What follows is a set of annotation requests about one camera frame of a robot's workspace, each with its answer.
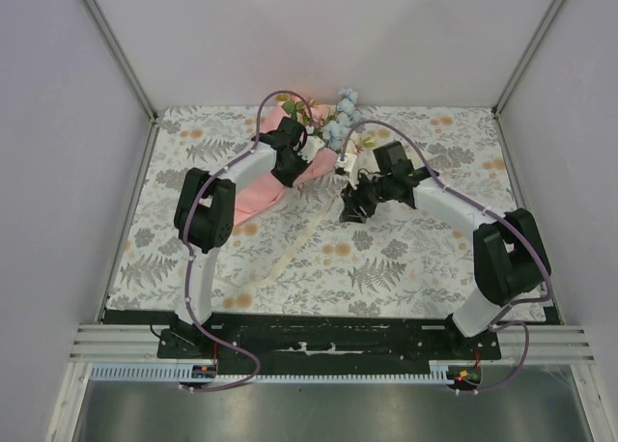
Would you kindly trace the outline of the pink wrapping paper sheet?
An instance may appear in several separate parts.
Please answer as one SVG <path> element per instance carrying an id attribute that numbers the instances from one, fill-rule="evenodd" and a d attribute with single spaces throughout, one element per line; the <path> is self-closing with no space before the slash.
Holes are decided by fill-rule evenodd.
<path id="1" fill-rule="evenodd" d="M 277 151 L 274 169 L 260 175 L 236 197 L 234 225 L 237 226 L 274 206 L 287 192 L 334 170 L 335 151 L 322 148 L 306 162 L 290 148 Z"/>

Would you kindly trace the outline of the orange fake rose stem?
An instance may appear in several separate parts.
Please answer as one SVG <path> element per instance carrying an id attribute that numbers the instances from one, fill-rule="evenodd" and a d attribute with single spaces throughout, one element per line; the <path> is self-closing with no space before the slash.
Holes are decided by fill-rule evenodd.
<path id="1" fill-rule="evenodd" d="M 293 120 L 305 126 L 313 123 L 314 119 L 311 110 L 313 104 L 311 100 L 303 101 L 300 97 L 291 94 L 279 94 L 276 99 L 279 106 Z"/>

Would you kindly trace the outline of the pink fake rose stem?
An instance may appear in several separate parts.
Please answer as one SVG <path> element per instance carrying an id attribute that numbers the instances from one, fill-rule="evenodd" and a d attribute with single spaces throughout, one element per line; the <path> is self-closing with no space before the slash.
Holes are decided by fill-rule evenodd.
<path id="1" fill-rule="evenodd" d="M 306 124 L 308 125 L 311 133 L 317 134 L 321 131 L 326 124 L 334 119 L 336 113 L 335 107 L 328 104 L 314 104 L 310 105 L 308 109 L 304 111 L 306 117 Z"/>

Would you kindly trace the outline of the blue fake hydrangea stem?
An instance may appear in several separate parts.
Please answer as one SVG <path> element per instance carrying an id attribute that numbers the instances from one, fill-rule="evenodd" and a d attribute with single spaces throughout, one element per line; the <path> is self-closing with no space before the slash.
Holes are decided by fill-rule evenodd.
<path id="1" fill-rule="evenodd" d="M 350 127 L 361 120 L 361 112 L 357 106 L 358 92 L 352 88 L 344 88 L 339 92 L 339 101 L 322 126 L 322 138 L 333 151 L 341 150 Z"/>

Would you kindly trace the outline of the cream ribbon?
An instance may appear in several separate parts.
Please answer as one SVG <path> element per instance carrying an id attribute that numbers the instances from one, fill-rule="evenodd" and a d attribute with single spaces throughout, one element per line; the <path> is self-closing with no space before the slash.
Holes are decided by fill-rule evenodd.
<path id="1" fill-rule="evenodd" d="M 287 266 L 291 263 L 293 258 L 298 254 L 300 249 L 305 245 L 305 243 L 309 240 L 309 238 L 316 232 L 318 226 L 323 221 L 324 217 L 327 215 L 335 200 L 332 199 L 326 202 L 320 210 L 315 214 L 315 216 L 307 223 L 302 232 L 296 238 L 294 243 L 284 252 L 282 257 L 278 260 L 278 262 L 274 265 L 273 269 L 270 271 L 269 275 L 258 281 L 252 281 L 250 283 L 237 285 L 233 281 L 219 274 L 214 274 L 214 279 L 216 281 L 225 283 L 226 285 L 235 287 L 235 288 L 263 288 L 274 285 L 276 283 L 277 278 L 283 273 L 283 271 L 287 268 Z"/>

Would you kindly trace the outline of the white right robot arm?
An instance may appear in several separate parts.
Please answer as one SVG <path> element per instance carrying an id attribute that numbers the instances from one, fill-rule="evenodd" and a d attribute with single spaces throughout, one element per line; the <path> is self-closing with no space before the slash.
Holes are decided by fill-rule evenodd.
<path id="1" fill-rule="evenodd" d="M 377 170 L 347 153 L 336 171 L 349 182 L 341 192 L 343 222 L 364 223 L 378 205 L 390 201 L 430 213 L 462 233 L 471 243 L 475 288 L 448 318 L 442 334 L 451 357 L 465 358 L 477 346 L 477 335 L 499 321 L 507 310 L 550 277 L 548 255 L 530 211 L 492 210 L 443 183 L 428 165 L 415 167 L 403 145 L 390 142 L 374 150 Z"/>

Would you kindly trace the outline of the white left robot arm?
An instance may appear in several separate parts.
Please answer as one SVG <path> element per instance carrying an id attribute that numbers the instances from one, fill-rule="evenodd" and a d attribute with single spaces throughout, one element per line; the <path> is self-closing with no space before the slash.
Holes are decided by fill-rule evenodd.
<path id="1" fill-rule="evenodd" d="M 186 173 L 173 223 L 189 251 L 176 315 L 191 324 L 179 338 L 180 347 L 191 357 L 203 357 L 211 350 L 210 330 L 192 323 L 202 324 L 212 314 L 216 260 L 234 228 L 237 195 L 263 175 L 292 186 L 323 147 L 322 139 L 310 135 L 302 124 L 283 118 L 274 130 L 256 134 L 250 147 L 221 169 L 192 168 Z"/>

